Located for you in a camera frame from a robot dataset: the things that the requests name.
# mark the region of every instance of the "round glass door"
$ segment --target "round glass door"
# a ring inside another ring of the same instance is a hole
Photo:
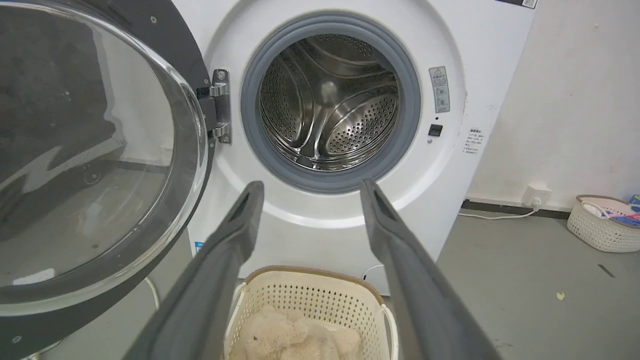
[[[125,281],[202,191],[207,134],[191,87],[88,14],[0,1],[0,316]]]

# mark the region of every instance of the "small basket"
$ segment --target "small basket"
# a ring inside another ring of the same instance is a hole
[[[329,330],[358,330],[363,360],[398,358],[393,314],[371,285],[354,277],[309,268],[268,266],[256,270],[236,288],[234,304],[225,333],[228,360],[235,358],[232,351],[243,322],[266,304],[276,309],[298,309]],[[390,350],[385,318],[391,336]]]
[[[624,217],[636,213],[622,200],[598,195],[578,195],[578,203],[571,210],[567,227],[582,241],[605,252],[634,252],[640,250],[640,227],[623,224],[610,216]],[[584,208],[594,206],[605,216],[598,217]]]

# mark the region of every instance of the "plush toy head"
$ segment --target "plush toy head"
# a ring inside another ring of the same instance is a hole
[[[293,322],[266,305],[244,322],[240,341],[247,360],[279,359],[282,350],[302,342],[307,333],[302,321]]]

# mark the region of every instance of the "brown basket rim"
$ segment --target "brown basket rim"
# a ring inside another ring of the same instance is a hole
[[[343,280],[343,281],[349,281],[349,282],[353,282],[357,285],[362,286],[363,288],[369,290],[370,293],[373,294],[373,296],[376,298],[376,300],[378,301],[378,303],[382,306],[385,304],[384,299],[382,299],[382,296],[380,295],[380,293],[373,287],[371,286],[368,282],[358,279],[357,277],[353,277],[353,276],[349,276],[349,275],[344,275],[344,274],[340,274],[337,272],[332,272],[332,271],[327,271],[327,270],[320,270],[320,269],[314,269],[314,268],[305,268],[305,267],[301,267],[301,266],[285,266],[285,265],[272,265],[272,266],[265,266],[264,268],[260,268],[252,273],[249,274],[249,276],[246,277],[246,279],[244,280],[244,282],[246,284],[249,284],[249,282],[251,282],[251,280],[255,279],[256,277],[258,277],[258,275],[262,275],[268,272],[299,272],[299,273],[303,273],[303,274],[310,274],[310,275],[318,275],[318,276],[325,276],[325,277],[333,277],[334,279],[338,279],[338,280]]]
[[[622,203],[624,205],[628,205],[628,203],[618,199],[617,197],[604,196],[604,195],[581,194],[581,195],[576,196],[575,199],[578,200],[579,203],[582,203],[582,198],[583,197],[596,197],[596,198],[599,198],[599,199],[615,200],[615,201],[618,201],[618,202],[620,202],[620,203]],[[631,226],[631,225],[625,224],[625,223],[620,222],[620,221],[618,221],[616,219],[613,219],[613,218],[608,218],[607,220],[613,222],[616,225],[620,225],[620,226],[628,227],[629,229],[640,231],[640,226]]]

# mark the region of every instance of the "gray rubber gasket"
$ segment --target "gray rubber gasket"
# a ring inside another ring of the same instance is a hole
[[[401,106],[396,128],[372,158],[352,169],[316,172],[288,160],[271,143],[260,119],[258,93],[263,75],[281,51],[304,38],[329,33],[358,38],[386,57],[396,73]],[[240,107],[247,140],[269,171],[302,190],[339,193],[356,190],[363,179],[379,179],[400,161],[418,128],[420,99],[418,77],[411,60],[390,33],[351,14],[317,13],[283,26],[258,48],[244,76]]]

